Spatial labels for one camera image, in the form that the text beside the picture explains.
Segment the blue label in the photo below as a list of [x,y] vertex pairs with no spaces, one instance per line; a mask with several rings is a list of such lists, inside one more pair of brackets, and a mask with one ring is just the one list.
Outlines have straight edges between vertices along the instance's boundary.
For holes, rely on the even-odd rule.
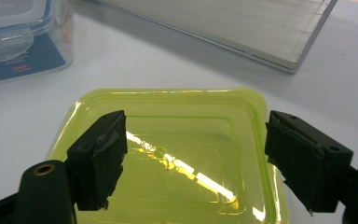
[[0,62],[0,80],[23,77],[65,65],[48,34],[34,37],[34,44],[22,55]]

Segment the green tray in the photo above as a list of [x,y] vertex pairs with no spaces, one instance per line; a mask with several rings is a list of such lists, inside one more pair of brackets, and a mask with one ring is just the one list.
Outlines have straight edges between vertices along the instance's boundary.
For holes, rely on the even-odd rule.
[[[267,106],[248,89],[98,90],[70,109],[50,160],[101,115],[123,109],[129,152],[109,208],[78,223],[289,223],[264,155]],[[147,142],[154,152],[136,141]]]

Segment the plastic container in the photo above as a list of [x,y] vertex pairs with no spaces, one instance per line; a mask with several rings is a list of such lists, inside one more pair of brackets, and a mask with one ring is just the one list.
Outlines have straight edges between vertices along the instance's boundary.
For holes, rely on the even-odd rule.
[[258,93],[93,91],[72,106],[48,158],[65,161],[98,117],[121,109],[127,131],[162,153],[127,133],[108,209],[76,211],[78,223],[289,223],[281,175],[264,155],[267,107]]
[[0,0],[0,81],[68,65],[70,15],[67,0]]

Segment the table surface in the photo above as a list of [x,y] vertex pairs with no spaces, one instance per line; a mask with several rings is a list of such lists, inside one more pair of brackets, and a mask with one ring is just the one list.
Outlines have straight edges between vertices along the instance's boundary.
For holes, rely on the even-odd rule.
[[[101,88],[259,91],[268,109],[301,117],[354,151],[358,168],[358,1],[340,0],[296,74],[112,8],[74,1],[74,59],[43,76],[0,84],[0,199],[48,155],[72,104]],[[286,189],[292,223],[340,223]]]

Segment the container lid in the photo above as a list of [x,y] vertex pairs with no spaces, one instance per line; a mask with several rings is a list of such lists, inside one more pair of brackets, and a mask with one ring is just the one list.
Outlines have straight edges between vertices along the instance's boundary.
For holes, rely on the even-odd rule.
[[0,28],[38,21],[44,17],[48,0],[0,0]]
[[0,62],[23,54],[54,21],[51,0],[0,0]]
[[103,211],[78,223],[289,223],[264,154],[267,106],[255,91],[98,90],[70,109],[49,160],[100,116],[124,110],[128,154]]

